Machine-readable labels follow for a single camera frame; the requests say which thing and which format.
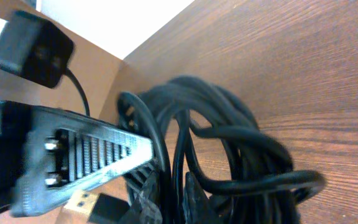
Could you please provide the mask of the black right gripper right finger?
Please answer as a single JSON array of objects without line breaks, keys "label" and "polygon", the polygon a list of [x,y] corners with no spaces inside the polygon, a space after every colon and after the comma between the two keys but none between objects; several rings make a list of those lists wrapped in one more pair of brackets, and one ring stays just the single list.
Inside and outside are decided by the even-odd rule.
[{"label": "black right gripper right finger", "polygon": [[183,213],[187,224],[222,223],[192,172],[187,172],[185,175]]}]

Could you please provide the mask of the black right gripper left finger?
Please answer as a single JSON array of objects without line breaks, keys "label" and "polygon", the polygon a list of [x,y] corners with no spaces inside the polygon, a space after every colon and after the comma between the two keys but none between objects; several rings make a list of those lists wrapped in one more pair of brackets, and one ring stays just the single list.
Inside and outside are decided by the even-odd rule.
[{"label": "black right gripper left finger", "polygon": [[130,200],[130,208],[119,220],[118,224],[162,224],[159,170],[152,170],[138,191],[135,191],[135,183],[127,176],[128,174],[124,178]]}]

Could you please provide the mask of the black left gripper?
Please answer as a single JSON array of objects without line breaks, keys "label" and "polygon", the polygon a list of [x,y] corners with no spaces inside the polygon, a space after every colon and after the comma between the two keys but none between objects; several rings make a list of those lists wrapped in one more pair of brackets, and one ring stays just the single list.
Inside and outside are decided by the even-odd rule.
[{"label": "black left gripper", "polygon": [[0,213],[12,200],[13,217],[43,215],[74,191],[95,189],[153,155],[149,138],[104,121],[0,101]]}]

